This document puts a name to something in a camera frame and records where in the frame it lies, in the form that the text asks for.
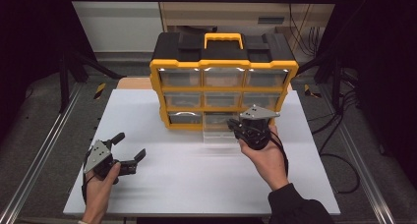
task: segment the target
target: yellow handle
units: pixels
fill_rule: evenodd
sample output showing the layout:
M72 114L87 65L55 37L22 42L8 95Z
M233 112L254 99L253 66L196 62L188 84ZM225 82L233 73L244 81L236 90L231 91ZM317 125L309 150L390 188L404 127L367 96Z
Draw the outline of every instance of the yellow handle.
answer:
M206 33L205 49L208 48L209 40L237 40L239 41L240 49L243 49L242 35L240 33Z

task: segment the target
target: wrist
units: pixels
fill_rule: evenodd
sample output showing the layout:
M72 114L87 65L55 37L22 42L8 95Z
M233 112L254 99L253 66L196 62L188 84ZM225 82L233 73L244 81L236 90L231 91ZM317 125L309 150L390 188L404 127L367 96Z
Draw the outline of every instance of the wrist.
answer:
M84 213L83 219L81 219L82 222L88 223L88 224L97 224L101 223L102 216L100 213L96 211L86 210Z
M268 185L269 185L269 187L272 191L279 190L279 189L285 187L288 184L289 184L289 182L286 178L285 179L280 179L280 180L277 180L277 181L268 182Z

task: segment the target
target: black sleeve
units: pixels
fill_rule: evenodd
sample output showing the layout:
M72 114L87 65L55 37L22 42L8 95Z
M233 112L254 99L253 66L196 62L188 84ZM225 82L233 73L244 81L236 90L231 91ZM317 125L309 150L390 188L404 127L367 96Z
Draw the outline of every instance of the black sleeve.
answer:
M303 199L292 184L271 192L268 200L272 211L269 224L333 223L330 215L319 201Z

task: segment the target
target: black curtain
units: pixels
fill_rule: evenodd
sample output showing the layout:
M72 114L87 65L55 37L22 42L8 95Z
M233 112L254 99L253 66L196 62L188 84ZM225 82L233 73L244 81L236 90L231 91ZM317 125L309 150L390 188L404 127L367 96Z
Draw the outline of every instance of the black curtain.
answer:
M28 86L59 71L63 53L95 60L69 0L0 0L0 140L25 100ZM86 81L81 63L71 61L76 80Z
M333 56L358 72L358 94L385 154L417 188L417 0L367 0ZM336 7L321 45L326 51L353 14Z

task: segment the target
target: yellow organizer box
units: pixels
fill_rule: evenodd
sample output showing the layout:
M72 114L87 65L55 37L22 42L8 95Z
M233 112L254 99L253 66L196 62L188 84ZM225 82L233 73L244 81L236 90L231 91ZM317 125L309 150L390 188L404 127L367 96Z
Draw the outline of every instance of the yellow organizer box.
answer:
M168 129L225 131L254 104L279 112L298 71L284 35L159 35L150 80Z

